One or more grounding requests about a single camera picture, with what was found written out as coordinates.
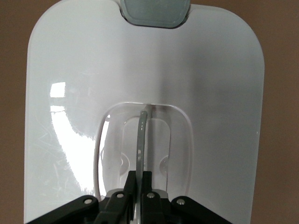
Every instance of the screw head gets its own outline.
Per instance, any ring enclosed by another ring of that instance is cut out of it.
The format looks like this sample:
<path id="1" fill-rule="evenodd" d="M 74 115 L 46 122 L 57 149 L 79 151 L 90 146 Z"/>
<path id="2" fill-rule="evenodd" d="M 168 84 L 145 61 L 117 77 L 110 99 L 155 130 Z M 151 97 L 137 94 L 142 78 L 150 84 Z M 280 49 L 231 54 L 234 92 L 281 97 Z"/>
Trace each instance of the screw head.
<path id="1" fill-rule="evenodd" d="M 117 198 L 122 198 L 122 197 L 124 197 L 124 194 L 123 193 L 119 193 L 119 194 L 116 195 L 116 197 Z"/>
<path id="2" fill-rule="evenodd" d="M 184 205 L 184 204 L 185 204 L 185 201 L 184 201 L 183 199 L 178 199 L 178 200 L 177 200 L 177 203 L 178 203 L 179 205 Z"/>
<path id="3" fill-rule="evenodd" d="M 154 193 L 148 193 L 147 195 L 146 195 L 146 197 L 148 197 L 148 198 L 154 198 L 155 197 L 155 194 Z"/>
<path id="4" fill-rule="evenodd" d="M 84 201 L 84 204 L 90 204 L 93 200 L 91 198 L 88 198 Z"/>

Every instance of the clear plastic molding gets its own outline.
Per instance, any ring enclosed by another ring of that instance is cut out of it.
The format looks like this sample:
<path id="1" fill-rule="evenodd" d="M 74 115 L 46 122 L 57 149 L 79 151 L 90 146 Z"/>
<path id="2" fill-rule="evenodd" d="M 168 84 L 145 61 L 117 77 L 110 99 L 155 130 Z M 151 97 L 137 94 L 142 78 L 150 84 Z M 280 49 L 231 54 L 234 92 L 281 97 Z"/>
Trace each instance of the clear plastic molding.
<path id="1" fill-rule="evenodd" d="M 138 169 L 138 121 L 145 108 L 144 171 L 153 173 L 153 188 L 167 191 L 170 199 L 187 194 L 193 153 L 192 126 L 187 115 L 170 105 L 123 103 L 108 110 L 101 125 L 94 166 L 100 172 L 101 196 L 123 188 L 128 172 Z"/>

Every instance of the white plastic panel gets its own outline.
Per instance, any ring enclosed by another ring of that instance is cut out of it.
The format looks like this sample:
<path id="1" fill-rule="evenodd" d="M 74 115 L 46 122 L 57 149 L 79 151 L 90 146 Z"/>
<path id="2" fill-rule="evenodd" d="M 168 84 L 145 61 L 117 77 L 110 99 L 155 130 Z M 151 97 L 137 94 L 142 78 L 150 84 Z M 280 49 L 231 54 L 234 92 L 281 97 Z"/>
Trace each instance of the white plastic panel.
<path id="1" fill-rule="evenodd" d="M 110 108 L 130 102 L 187 116 L 187 195 L 234 224 L 250 223 L 263 74 L 255 34 L 226 10 L 192 5 L 185 24 L 161 29 L 127 23 L 113 1 L 57 3 L 28 47 L 25 222 L 94 193 L 98 129 Z"/>

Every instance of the beige background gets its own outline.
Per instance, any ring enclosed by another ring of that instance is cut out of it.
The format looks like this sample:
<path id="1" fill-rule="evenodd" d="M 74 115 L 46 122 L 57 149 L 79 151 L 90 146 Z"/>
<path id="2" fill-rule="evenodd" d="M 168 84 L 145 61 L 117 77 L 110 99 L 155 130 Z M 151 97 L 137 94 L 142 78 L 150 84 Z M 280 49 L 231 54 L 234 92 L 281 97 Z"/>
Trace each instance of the beige background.
<path id="1" fill-rule="evenodd" d="M 0 223 L 23 223 L 27 45 L 58 0 L 0 0 Z M 252 224 L 299 223 L 299 1 L 192 0 L 243 18 L 265 58 Z"/>

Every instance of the black bracket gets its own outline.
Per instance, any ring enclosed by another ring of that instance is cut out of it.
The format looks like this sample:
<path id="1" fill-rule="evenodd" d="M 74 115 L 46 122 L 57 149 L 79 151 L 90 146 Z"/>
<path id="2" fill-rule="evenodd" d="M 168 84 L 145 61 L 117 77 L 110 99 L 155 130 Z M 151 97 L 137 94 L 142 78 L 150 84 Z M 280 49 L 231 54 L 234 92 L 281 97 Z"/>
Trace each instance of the black bracket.
<path id="1" fill-rule="evenodd" d="M 231 224 L 186 196 L 170 202 L 167 192 L 152 189 L 152 172 L 144 171 L 141 187 L 142 224 Z M 27 224 L 130 224 L 136 203 L 136 172 L 129 171 L 124 189 L 107 193 L 105 199 L 86 195 Z"/>

